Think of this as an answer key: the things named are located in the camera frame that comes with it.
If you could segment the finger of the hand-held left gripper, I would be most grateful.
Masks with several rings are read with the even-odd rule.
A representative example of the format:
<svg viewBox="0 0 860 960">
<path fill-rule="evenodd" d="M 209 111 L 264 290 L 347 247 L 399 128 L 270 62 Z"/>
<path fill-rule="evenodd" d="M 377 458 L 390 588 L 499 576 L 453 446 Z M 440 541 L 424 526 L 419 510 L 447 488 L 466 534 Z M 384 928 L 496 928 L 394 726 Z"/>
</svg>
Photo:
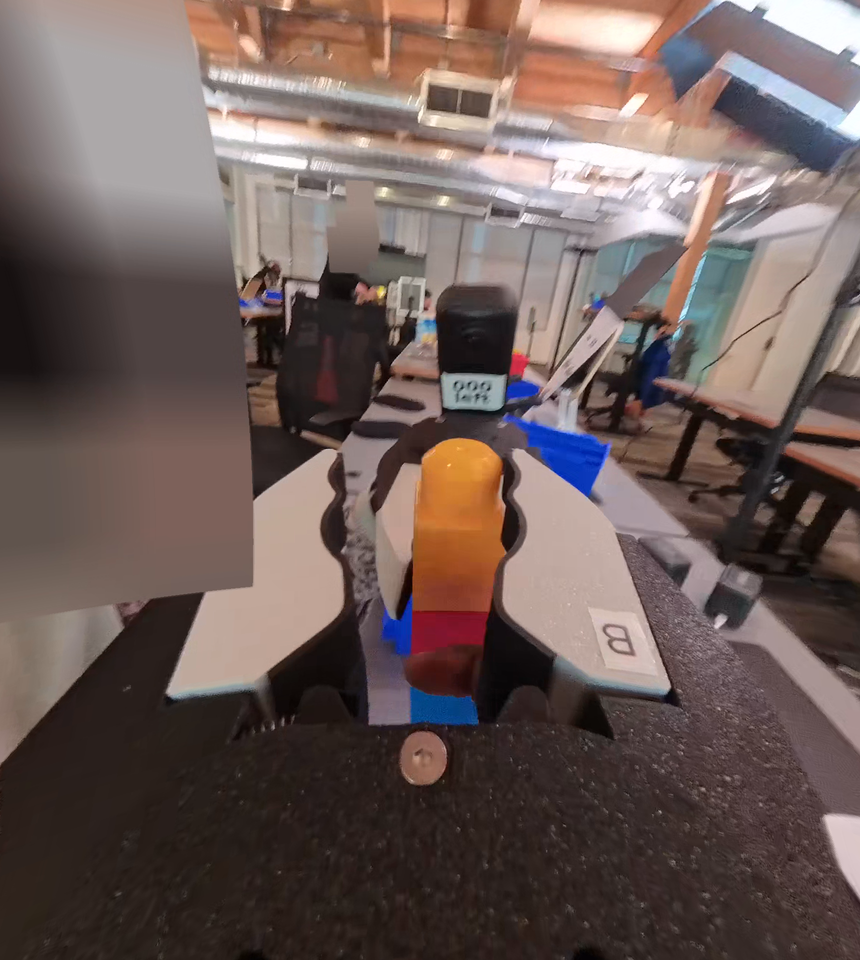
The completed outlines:
<svg viewBox="0 0 860 960">
<path fill-rule="evenodd" d="M 375 512 L 375 566 L 386 613 L 401 615 L 412 596 L 419 468 L 401 468 Z"/>
</svg>

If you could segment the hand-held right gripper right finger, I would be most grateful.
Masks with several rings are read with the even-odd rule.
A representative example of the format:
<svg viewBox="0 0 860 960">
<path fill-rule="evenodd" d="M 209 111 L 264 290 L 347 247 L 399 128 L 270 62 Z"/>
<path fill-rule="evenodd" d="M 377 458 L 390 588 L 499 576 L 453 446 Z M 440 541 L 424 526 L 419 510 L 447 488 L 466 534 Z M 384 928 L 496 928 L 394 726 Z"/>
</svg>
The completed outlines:
<svg viewBox="0 0 860 960">
<path fill-rule="evenodd" d="M 505 490 L 511 544 L 498 564 L 479 716 L 536 689 L 550 716 L 592 716 L 605 697 L 672 703 L 672 680 L 613 524 L 529 451 Z"/>
</svg>

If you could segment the orange mega block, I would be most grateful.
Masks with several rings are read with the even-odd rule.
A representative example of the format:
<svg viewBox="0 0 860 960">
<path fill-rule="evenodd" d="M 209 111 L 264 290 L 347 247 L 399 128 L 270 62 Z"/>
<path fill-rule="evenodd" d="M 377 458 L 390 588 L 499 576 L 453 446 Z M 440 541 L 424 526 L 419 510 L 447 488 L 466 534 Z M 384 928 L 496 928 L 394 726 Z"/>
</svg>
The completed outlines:
<svg viewBox="0 0 860 960">
<path fill-rule="evenodd" d="M 484 614 L 505 556 L 504 469 L 482 441 L 449 438 L 422 458 L 412 539 L 416 613 Z"/>
</svg>

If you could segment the red mega block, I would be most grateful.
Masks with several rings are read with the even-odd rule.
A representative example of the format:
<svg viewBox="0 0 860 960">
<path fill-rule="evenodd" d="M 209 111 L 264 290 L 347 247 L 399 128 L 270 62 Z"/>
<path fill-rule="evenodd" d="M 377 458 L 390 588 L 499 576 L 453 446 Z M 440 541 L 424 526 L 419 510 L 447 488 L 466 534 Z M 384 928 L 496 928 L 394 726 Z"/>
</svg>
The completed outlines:
<svg viewBox="0 0 860 960">
<path fill-rule="evenodd" d="M 489 613 L 484 610 L 414 610 L 410 656 L 452 647 L 482 649 Z"/>
</svg>

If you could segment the blue mega block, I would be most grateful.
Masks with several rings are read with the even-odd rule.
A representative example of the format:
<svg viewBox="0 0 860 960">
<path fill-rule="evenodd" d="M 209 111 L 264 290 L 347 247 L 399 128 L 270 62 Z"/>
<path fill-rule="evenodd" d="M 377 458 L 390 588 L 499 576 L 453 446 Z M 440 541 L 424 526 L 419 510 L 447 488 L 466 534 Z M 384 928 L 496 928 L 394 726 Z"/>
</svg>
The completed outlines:
<svg viewBox="0 0 860 960">
<path fill-rule="evenodd" d="M 471 697 L 428 694 L 411 688 L 410 722 L 413 725 L 475 726 L 479 719 Z"/>
</svg>

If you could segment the black charger box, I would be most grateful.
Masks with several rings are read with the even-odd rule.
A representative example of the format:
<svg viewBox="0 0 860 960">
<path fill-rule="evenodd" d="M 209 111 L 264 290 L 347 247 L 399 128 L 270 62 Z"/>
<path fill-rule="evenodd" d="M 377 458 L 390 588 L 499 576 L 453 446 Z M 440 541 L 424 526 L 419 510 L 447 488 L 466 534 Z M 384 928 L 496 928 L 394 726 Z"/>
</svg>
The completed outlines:
<svg viewBox="0 0 860 960">
<path fill-rule="evenodd" d="M 682 589 L 692 569 L 693 560 L 673 536 L 643 535 L 638 538 L 640 546 L 656 561 L 670 580 Z"/>
</svg>

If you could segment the grey sheet document stand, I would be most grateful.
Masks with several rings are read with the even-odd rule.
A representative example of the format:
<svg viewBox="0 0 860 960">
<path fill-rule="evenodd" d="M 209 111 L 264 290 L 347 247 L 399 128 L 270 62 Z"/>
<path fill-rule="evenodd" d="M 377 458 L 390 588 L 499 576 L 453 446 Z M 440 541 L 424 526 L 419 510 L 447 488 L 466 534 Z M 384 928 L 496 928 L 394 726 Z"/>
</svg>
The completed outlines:
<svg viewBox="0 0 860 960">
<path fill-rule="evenodd" d="M 554 369 L 546 385 L 533 397 L 537 404 L 550 402 L 568 381 L 587 366 L 580 379 L 580 390 L 596 373 L 624 330 L 627 317 L 651 290 L 682 258 L 687 246 L 672 243 L 644 256 L 608 297 L 588 327 L 574 341 L 567 354 Z"/>
</svg>

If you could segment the black power adapter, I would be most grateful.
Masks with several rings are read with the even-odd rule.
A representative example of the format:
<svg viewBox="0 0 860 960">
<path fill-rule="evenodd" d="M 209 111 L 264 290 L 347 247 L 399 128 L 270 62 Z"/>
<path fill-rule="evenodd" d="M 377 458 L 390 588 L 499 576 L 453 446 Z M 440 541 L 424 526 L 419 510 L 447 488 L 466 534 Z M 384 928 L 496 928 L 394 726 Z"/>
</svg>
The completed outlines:
<svg viewBox="0 0 860 960">
<path fill-rule="evenodd" d="M 757 605 L 762 576 L 736 564 L 724 567 L 703 605 L 703 614 L 717 631 L 737 630 Z"/>
</svg>

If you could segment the blue jacket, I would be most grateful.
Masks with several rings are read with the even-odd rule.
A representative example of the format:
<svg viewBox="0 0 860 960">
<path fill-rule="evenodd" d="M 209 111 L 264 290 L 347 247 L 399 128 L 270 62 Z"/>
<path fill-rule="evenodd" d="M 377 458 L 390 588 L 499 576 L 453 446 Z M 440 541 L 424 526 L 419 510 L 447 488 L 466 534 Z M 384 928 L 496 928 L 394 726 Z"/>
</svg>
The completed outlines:
<svg viewBox="0 0 860 960">
<path fill-rule="evenodd" d="M 676 324 L 665 321 L 654 330 L 652 342 L 640 355 L 632 387 L 630 415 L 642 421 L 646 413 L 666 402 L 666 390 L 656 383 L 668 375 Z"/>
</svg>

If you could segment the wooden top office desk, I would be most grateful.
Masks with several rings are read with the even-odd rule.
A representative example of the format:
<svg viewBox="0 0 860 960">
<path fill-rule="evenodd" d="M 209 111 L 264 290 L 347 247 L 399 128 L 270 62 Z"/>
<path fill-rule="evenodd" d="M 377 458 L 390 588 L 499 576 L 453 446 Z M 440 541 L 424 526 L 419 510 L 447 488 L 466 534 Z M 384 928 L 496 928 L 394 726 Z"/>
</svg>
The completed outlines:
<svg viewBox="0 0 860 960">
<path fill-rule="evenodd" d="M 689 418 L 666 471 L 647 474 L 646 478 L 682 483 L 688 459 L 704 423 L 729 430 L 742 438 L 766 440 L 783 420 L 786 402 L 767 399 L 761 391 L 696 386 L 669 377 L 657 378 L 654 385 L 688 413 Z M 799 415 L 790 442 L 860 449 L 860 421 L 808 406 Z"/>
<path fill-rule="evenodd" d="M 860 448 L 791 442 L 778 458 L 764 493 L 760 503 L 771 508 L 772 516 L 760 539 L 741 548 L 726 546 L 729 529 L 724 529 L 716 545 L 717 557 L 757 571 L 798 574 L 811 570 L 845 514 L 860 520 Z M 784 554 L 784 541 L 812 496 L 820 497 L 820 506 L 803 527 L 796 551 Z"/>
</svg>

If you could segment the person's cream garment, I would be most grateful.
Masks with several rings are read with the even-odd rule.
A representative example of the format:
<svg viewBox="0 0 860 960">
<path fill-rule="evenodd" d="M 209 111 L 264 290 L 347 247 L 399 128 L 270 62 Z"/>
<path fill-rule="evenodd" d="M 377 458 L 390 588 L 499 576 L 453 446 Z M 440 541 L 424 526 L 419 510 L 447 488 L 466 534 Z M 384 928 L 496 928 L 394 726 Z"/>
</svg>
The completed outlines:
<svg viewBox="0 0 860 960">
<path fill-rule="evenodd" d="M 116 606 L 0 623 L 0 765 L 44 723 L 44 773 L 76 779 L 74 762 L 103 749 L 125 761 L 168 720 L 164 690 L 202 595 L 140 604 L 124 626 Z"/>
</svg>

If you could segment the black light stand pole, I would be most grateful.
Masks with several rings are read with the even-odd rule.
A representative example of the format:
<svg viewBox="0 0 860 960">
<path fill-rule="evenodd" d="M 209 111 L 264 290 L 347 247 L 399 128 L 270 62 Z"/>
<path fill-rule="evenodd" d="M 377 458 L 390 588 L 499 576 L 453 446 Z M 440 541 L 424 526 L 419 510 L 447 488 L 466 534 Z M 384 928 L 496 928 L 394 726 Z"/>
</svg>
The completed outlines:
<svg viewBox="0 0 860 960">
<path fill-rule="evenodd" d="M 846 314 L 859 297 L 860 246 L 848 274 L 834 296 L 832 308 L 802 369 L 784 413 L 777 426 L 772 428 L 754 471 L 748 474 L 747 486 L 739 509 L 727 523 L 724 533 L 719 538 L 718 557 L 725 564 L 734 563 L 741 556 L 752 531 L 757 511 L 770 490 L 771 476 L 808 407 L 824 366 L 831 356 Z"/>
</svg>

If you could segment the white ventilation grille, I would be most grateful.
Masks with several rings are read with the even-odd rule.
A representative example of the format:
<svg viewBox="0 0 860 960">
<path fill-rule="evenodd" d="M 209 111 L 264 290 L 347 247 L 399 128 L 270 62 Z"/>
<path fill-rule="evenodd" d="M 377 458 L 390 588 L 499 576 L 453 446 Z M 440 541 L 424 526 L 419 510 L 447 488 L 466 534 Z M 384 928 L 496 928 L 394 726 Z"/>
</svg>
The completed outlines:
<svg viewBox="0 0 860 960">
<path fill-rule="evenodd" d="M 507 113 L 515 86 L 514 77 L 426 69 L 420 74 L 416 121 L 431 129 L 490 134 Z"/>
</svg>

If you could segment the studio light panel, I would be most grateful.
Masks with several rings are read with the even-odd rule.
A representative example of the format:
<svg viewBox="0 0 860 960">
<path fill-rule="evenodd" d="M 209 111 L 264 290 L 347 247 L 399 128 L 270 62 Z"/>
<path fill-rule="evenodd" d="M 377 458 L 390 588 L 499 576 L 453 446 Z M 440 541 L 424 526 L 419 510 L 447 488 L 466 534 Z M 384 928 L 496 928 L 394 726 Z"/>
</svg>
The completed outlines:
<svg viewBox="0 0 860 960">
<path fill-rule="evenodd" d="M 721 74 L 712 112 L 826 174 L 860 140 L 843 128 L 860 103 L 857 52 L 832 52 L 769 19 L 769 12 L 766 4 L 707 6 L 661 44 L 656 60 L 677 99 Z"/>
</svg>

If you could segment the silver air duct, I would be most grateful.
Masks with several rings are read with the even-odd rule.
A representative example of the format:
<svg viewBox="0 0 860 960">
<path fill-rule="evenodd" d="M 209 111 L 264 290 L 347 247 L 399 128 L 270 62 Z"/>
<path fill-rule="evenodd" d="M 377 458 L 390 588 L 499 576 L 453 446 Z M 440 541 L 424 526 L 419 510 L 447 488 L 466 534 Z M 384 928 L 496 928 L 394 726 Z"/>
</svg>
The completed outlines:
<svg viewBox="0 0 860 960">
<path fill-rule="evenodd" d="M 724 129 L 507 109 L 492 124 L 451 128 L 424 124 L 417 94 L 335 78 L 211 64 L 201 82 L 218 157 L 268 170 L 304 161 L 302 172 L 318 177 L 536 195 L 557 181 L 661 184 L 797 167 L 777 151 L 742 149 Z"/>
</svg>

